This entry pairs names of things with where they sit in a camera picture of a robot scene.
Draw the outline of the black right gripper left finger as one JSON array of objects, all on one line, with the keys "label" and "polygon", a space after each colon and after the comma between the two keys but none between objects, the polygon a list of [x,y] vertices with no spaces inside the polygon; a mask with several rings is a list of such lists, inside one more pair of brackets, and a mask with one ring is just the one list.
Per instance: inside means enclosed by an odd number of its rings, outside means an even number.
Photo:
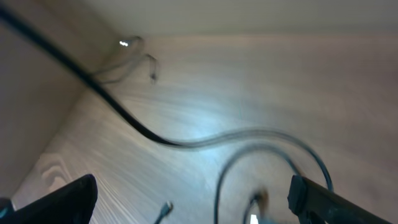
[{"label": "black right gripper left finger", "polygon": [[14,210],[8,198],[1,199],[1,223],[88,224],[98,199],[96,179],[86,174],[56,191]]}]

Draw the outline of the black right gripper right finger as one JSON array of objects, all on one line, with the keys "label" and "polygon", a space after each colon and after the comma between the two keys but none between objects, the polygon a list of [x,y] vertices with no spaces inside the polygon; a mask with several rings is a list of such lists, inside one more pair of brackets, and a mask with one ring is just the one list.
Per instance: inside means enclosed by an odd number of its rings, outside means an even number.
[{"label": "black right gripper right finger", "polygon": [[347,201],[306,177],[294,175],[287,197],[300,223],[367,224],[386,220]]}]

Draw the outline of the black cable small plug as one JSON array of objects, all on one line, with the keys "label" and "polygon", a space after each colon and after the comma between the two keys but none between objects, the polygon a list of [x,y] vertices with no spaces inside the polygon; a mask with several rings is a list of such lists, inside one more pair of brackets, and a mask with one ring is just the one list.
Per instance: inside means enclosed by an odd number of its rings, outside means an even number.
[{"label": "black cable small plug", "polygon": [[173,210],[173,203],[171,201],[167,201],[163,204],[162,208],[160,209],[159,215],[157,216],[154,224],[160,224],[161,221],[170,214],[170,212]]}]

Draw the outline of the black cable gold plug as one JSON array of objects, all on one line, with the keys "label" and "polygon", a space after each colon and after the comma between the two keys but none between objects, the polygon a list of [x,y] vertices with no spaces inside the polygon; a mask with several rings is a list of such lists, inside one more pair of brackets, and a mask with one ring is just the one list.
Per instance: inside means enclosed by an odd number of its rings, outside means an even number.
[{"label": "black cable gold plug", "polygon": [[103,87],[101,87],[94,79],[92,79],[86,73],[86,71],[84,71],[84,69],[79,67],[77,63],[75,63],[72,59],[66,56],[62,51],[56,48],[56,46],[54,46],[44,37],[42,37],[38,32],[33,30],[27,24],[23,23],[3,4],[1,5],[1,20],[3,20],[7,25],[11,26],[16,31],[20,32],[24,37],[37,44],[42,50],[51,55],[53,58],[57,59],[62,65],[69,68],[79,79],[82,80],[83,83],[90,87],[94,92],[99,94],[99,96],[102,97],[102,99],[104,99],[105,102],[107,102],[108,105],[110,105],[110,107],[112,107],[112,109],[114,109],[118,115],[120,115],[128,124],[130,124],[136,131],[145,136],[147,139],[170,147],[196,149],[199,147],[207,147],[213,144],[226,142],[227,140],[231,139],[242,139],[254,136],[274,136],[282,138],[296,144],[299,148],[303,149],[313,157],[323,173],[328,191],[333,191],[333,182],[324,162],[320,159],[316,152],[312,148],[310,148],[310,146],[288,134],[284,134],[278,131],[253,129],[232,131],[230,133],[223,133],[218,136],[211,136],[207,139],[197,140],[193,142],[177,142],[160,137],[156,133],[153,133],[151,130],[146,128],[143,124],[141,124],[135,117],[133,117],[133,115],[128,112],[128,110],[125,110],[123,106],[121,106],[121,104],[119,104]]}]

